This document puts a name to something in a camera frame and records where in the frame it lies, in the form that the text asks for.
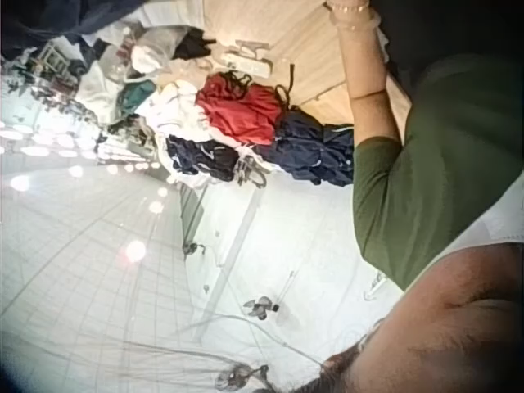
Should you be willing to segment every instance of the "navy blue garment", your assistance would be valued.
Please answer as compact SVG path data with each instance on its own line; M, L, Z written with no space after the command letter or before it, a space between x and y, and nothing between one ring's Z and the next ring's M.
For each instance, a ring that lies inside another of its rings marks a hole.
M42 47L65 35L91 34L135 11L146 0L2 0L2 55Z
M297 180L340 187L353 183L353 150L352 124L322 125L296 107L282 118L271 146L254 148Z
M171 135L166 140L173 167L183 174L210 174L224 182L235 178L238 153L216 141L196 143Z

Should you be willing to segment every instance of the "white wall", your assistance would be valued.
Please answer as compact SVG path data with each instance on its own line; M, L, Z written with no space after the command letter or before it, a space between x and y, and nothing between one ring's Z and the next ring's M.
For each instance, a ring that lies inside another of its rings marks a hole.
M29 391L212 391L211 374L195 371L209 362L169 352L202 351L188 332L175 189L154 215L149 204L169 186L144 174L111 176L103 166L78 179L66 168L27 174L27 192L2 176L2 364ZM124 252L132 240L147 246L136 264Z
M244 192L231 187L228 196L216 200L213 211L220 216L215 217L214 230L229 228L237 198L250 197L241 196ZM384 316L401 291L389 282L372 301L364 300L377 271L359 256L351 197L352 187L316 187L286 174L272 175L260 200L246 210L255 212L237 258L214 273L227 284L215 294L219 299L213 315L243 317L249 311L243 303L262 295L276 300L281 309L263 322L247 317L255 326L232 318L215 319L206 325L202 344L254 364L267 363L271 381L291 388L317 376L319 367L282 342L322 362L353 345ZM220 201L234 202L221 205Z

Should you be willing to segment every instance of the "woman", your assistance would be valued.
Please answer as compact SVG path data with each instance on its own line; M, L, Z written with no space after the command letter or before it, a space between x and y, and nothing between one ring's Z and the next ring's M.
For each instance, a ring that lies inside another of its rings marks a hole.
M355 118L355 233L363 257L407 291L297 392L523 391L522 69L504 24L511 5L328 5ZM413 97L403 146L378 15Z

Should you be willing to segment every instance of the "teal garment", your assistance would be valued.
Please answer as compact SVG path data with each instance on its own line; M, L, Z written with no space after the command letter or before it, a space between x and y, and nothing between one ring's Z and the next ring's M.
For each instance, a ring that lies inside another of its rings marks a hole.
M117 107L120 109L120 115L125 117L132 115L137 108L147 100L156 90L156 85L150 81L126 84L120 92Z
M457 58L427 76L406 140L355 149L354 217L363 257L406 289L522 172L522 68Z

